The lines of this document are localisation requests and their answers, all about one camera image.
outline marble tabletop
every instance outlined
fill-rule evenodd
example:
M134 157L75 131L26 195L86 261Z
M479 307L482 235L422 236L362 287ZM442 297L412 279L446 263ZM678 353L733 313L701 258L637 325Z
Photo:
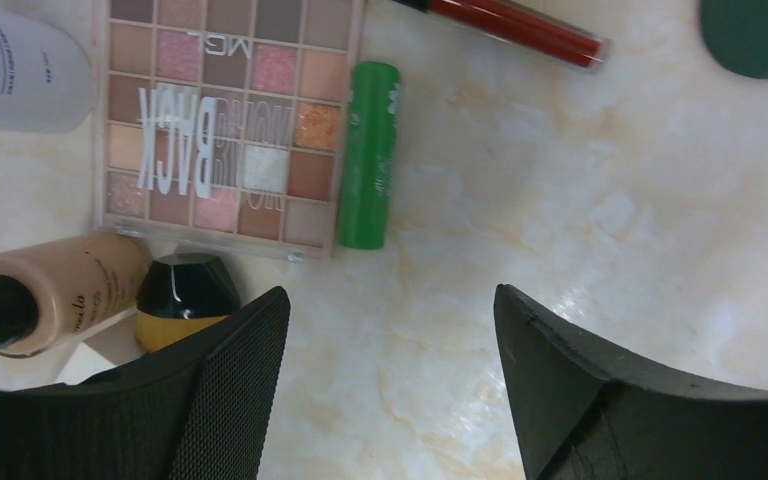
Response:
M612 38L597 76L370 0L405 95L386 249L228 257L293 303L260 477L522 479L497 284L667 365L768 388L768 81L707 54L697 0L524 2ZM91 0L4 0L92 51ZM0 250L90 227L89 122L0 133ZM154 242L155 252L174 245ZM56 361L0 358L0 386Z

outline red lip gloss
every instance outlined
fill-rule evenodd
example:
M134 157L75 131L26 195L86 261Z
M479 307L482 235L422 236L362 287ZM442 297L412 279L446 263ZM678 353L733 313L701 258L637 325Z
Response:
M610 40L507 0L395 0L432 12L492 37L532 48L595 73Z

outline beige liquid foundation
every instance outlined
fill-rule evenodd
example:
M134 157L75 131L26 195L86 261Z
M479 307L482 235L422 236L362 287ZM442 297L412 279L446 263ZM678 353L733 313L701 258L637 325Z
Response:
M111 233L0 253L0 355L36 355L131 307L148 265Z

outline white bottle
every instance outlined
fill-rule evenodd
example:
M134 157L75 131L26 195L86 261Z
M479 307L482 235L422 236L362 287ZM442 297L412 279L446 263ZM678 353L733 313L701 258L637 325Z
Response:
M92 79L68 35L0 9L0 130L76 128L92 106Z

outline green tube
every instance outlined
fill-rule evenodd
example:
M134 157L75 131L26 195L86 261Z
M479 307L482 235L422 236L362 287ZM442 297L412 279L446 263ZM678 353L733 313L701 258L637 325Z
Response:
M400 101L399 70L361 62L352 73L349 132L337 241L347 248L384 248Z

